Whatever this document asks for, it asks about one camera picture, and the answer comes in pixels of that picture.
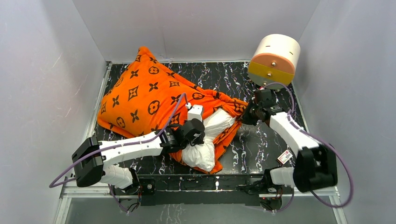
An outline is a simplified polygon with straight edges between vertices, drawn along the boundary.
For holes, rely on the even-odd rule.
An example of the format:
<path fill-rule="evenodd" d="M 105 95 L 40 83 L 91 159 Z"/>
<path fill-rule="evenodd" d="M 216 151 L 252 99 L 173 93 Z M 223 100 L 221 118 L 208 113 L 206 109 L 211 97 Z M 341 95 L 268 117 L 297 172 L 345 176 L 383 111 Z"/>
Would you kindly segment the white pillow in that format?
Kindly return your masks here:
<path fill-rule="evenodd" d="M 185 165 L 198 168 L 203 172 L 215 171 L 219 156 L 216 155 L 215 147 L 224 140 L 235 118 L 223 109 L 217 109 L 212 115 L 204 119 L 205 136 L 203 144 L 188 145 L 181 152 L 181 159 Z"/>

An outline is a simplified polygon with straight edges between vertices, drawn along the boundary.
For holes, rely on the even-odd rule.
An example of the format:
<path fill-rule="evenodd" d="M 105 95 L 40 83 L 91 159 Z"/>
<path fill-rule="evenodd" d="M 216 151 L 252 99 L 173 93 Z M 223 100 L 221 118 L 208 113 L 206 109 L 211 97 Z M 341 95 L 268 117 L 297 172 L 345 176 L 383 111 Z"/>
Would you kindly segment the orange patterned plush pillowcase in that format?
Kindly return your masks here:
<path fill-rule="evenodd" d="M 225 139 L 215 147 L 219 158 L 210 174 L 217 173 L 223 168 L 219 159 L 240 128 L 247 103 L 190 82 L 159 63 L 147 47 L 139 48 L 135 61 L 102 98 L 97 123 L 126 138 L 134 138 L 161 130 L 166 123 L 182 125 L 187 120 L 186 103 L 202 105 L 203 120 L 220 108 L 235 118 Z M 172 153 L 171 157 L 185 165 L 181 152 Z"/>

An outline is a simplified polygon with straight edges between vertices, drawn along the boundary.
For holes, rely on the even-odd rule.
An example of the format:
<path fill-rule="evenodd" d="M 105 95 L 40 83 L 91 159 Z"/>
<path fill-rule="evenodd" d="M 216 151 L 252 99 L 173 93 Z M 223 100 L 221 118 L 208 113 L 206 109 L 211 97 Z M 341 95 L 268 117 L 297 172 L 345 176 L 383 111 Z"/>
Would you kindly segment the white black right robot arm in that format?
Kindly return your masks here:
<path fill-rule="evenodd" d="M 259 185 L 267 192 L 276 193 L 282 185 L 307 192 L 338 183 L 335 153 L 305 134 L 290 114 L 273 101 L 271 90 L 260 89 L 254 92 L 241 121 L 247 125 L 256 125 L 258 121 L 266 123 L 290 147 L 291 152 L 287 156 L 296 157 L 293 167 L 264 171 Z"/>

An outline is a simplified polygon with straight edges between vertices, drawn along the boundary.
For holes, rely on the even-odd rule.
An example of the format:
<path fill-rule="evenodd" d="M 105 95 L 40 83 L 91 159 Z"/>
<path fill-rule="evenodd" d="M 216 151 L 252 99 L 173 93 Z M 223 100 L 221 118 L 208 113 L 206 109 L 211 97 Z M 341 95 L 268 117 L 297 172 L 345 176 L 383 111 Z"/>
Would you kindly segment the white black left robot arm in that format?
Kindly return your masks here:
<path fill-rule="evenodd" d="M 78 187 L 89 187 L 98 182 L 123 189 L 128 194 L 139 190 L 139 181 L 131 168 L 118 163 L 145 156 L 175 153 L 188 145 L 203 142 L 205 127 L 202 121 L 192 119 L 183 125 L 169 125 L 163 130 L 119 141 L 99 141 L 87 138 L 72 154 Z"/>

